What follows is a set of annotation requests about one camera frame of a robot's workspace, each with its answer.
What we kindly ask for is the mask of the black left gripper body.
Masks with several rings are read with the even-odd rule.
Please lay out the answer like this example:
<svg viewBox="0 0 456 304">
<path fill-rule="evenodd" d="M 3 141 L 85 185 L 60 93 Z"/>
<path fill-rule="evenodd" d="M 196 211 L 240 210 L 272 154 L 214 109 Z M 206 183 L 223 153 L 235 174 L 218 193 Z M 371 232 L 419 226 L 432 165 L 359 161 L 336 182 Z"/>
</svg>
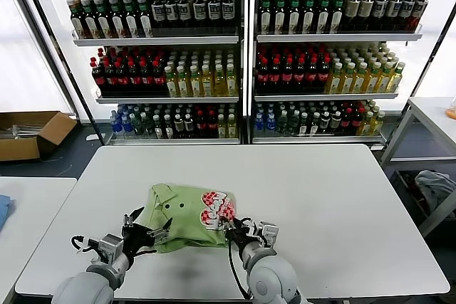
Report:
<svg viewBox="0 0 456 304">
<path fill-rule="evenodd" d="M 155 245 L 155 233 L 145 226 L 124 226 L 122 228 L 123 253 L 134 258 L 141 248 Z"/>
</svg>

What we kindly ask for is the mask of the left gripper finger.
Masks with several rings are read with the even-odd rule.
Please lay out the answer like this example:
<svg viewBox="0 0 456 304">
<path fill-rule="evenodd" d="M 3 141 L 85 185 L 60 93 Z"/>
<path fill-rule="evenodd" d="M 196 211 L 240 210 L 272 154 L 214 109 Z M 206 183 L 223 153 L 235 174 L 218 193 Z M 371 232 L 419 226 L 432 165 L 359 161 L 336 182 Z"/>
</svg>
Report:
<svg viewBox="0 0 456 304">
<path fill-rule="evenodd" d="M 158 229 L 149 229 L 147 235 L 153 240 L 154 244 L 159 244 L 166 240 L 169 236 L 169 229 L 172 224 L 172 219 L 168 219 L 166 223 Z"/>
<path fill-rule="evenodd" d="M 141 215 L 145 207 L 133 210 L 130 214 L 125 214 L 123 218 L 123 236 L 132 231 L 135 226 L 135 220 Z"/>
</svg>

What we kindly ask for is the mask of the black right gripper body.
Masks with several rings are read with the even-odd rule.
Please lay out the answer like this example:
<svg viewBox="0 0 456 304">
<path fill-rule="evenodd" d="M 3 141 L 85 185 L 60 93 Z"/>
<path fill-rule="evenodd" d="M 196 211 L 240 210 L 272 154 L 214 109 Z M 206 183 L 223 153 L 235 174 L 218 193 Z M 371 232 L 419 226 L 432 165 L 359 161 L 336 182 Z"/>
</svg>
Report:
<svg viewBox="0 0 456 304">
<path fill-rule="evenodd" d="M 238 248 L 244 248 L 247 244 L 252 242 L 260 242 L 259 237 L 252 235 L 250 230 L 235 229 L 234 240 L 230 240 L 235 243 Z"/>
</svg>

